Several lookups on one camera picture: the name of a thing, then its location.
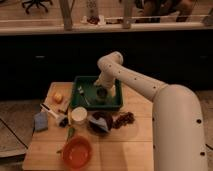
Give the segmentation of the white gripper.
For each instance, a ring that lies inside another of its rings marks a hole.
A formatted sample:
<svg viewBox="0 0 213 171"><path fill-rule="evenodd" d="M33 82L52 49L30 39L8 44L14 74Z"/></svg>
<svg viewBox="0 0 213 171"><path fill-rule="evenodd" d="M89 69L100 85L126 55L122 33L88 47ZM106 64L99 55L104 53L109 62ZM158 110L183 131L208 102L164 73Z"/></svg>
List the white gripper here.
<svg viewBox="0 0 213 171"><path fill-rule="evenodd" d="M108 91L107 96L113 97L116 94L115 90L115 81L114 80L100 80L97 79L94 82L94 86L98 89L99 87L103 87Z"/></svg>

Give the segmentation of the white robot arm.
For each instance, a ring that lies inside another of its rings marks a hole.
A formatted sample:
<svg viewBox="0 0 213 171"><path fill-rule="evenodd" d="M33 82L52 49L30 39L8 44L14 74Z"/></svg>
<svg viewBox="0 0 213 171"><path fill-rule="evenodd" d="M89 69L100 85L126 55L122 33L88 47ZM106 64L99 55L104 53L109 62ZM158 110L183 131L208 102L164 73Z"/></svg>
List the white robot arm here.
<svg viewBox="0 0 213 171"><path fill-rule="evenodd" d="M119 80L153 103L154 171L208 171L202 109L192 90L124 67L117 51L97 65L97 85L110 89Z"/></svg>

